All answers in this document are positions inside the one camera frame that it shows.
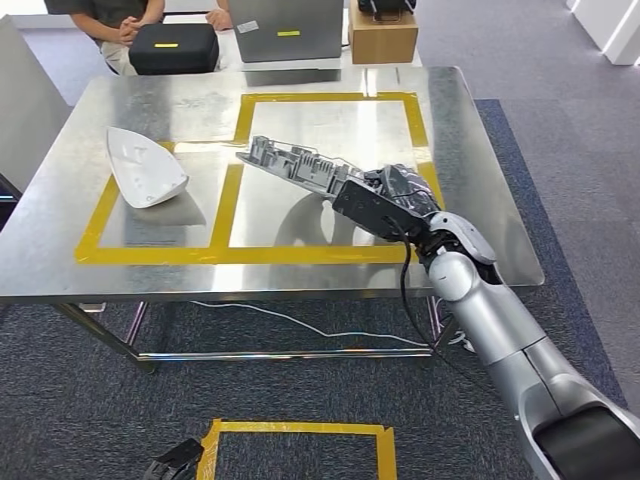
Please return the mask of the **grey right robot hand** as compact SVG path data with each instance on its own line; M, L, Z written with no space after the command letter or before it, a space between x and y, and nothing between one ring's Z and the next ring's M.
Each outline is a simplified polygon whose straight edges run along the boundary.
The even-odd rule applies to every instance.
M427 218L441 210L428 183L415 170L404 164L386 165L364 173L365 182L383 197L412 215Z

